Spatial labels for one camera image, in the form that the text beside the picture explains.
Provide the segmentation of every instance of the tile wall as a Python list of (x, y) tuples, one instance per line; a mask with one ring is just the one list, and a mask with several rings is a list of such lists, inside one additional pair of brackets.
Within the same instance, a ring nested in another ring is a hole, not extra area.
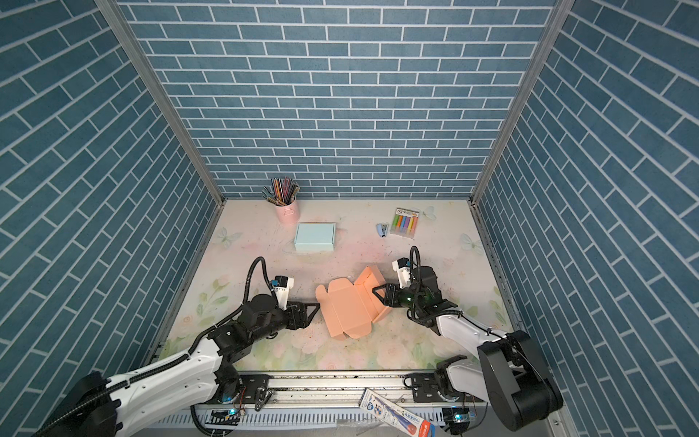
[(228, 197), (466, 198), (554, 0), (119, 1)]
[(699, 435), (699, 3), (576, 0), (481, 204), (581, 436)]
[(140, 366), (212, 212), (92, 0), (0, 2), (0, 435)]

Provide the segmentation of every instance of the pencil box package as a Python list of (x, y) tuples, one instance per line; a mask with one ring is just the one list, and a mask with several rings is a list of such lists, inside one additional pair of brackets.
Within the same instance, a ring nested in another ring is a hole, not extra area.
[(391, 234), (406, 238), (415, 238), (417, 219), (420, 213), (408, 209), (397, 208), (393, 222), (391, 222)]

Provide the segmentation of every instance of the plastic marker case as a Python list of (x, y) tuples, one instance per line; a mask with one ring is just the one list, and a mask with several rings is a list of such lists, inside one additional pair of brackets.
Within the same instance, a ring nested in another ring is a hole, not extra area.
[(393, 218), (393, 222), (391, 222), (391, 234), (414, 238), (419, 216), (420, 213), (417, 211), (397, 208), (396, 215)]
[(369, 389), (364, 390), (359, 407), (409, 436), (434, 437), (437, 435), (437, 430), (433, 424), (417, 417), (408, 410), (402, 409)]

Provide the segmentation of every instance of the tabletop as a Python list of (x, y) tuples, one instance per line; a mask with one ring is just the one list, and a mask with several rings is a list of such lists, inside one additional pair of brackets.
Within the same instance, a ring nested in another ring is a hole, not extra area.
[[(296, 225), (282, 225), (265, 201), (226, 203), (213, 237), (179, 309), (160, 359), (187, 349), (197, 333), (237, 308), (252, 260), (265, 257), (270, 278), (294, 277), (289, 300), (315, 301), (316, 286), (336, 278), (354, 279), (369, 265), (387, 282), (398, 282), (392, 261), (408, 257), (410, 246), (437, 274), (442, 296), (472, 318), (511, 331), (493, 272), (466, 201), (449, 200), (304, 200), (301, 222), (336, 223), (333, 252), (299, 253)], [(389, 223), (396, 208), (420, 212), (415, 239), (381, 238), (376, 224)], [(258, 265), (250, 298), (268, 292)], [(283, 329), (273, 340), (254, 344), (236, 362), (243, 371), (425, 369), (457, 354), (469, 355), (454, 341), (407, 319), (393, 308), (359, 339), (332, 339), (318, 312), (306, 329)]]

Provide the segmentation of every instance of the pencil holder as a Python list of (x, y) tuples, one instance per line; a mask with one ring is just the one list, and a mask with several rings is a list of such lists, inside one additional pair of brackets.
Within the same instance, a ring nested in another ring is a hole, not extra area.
[(301, 216), (298, 212), (298, 202), (293, 201), (291, 205), (275, 206), (277, 217), (282, 224), (298, 223), (298, 218)]

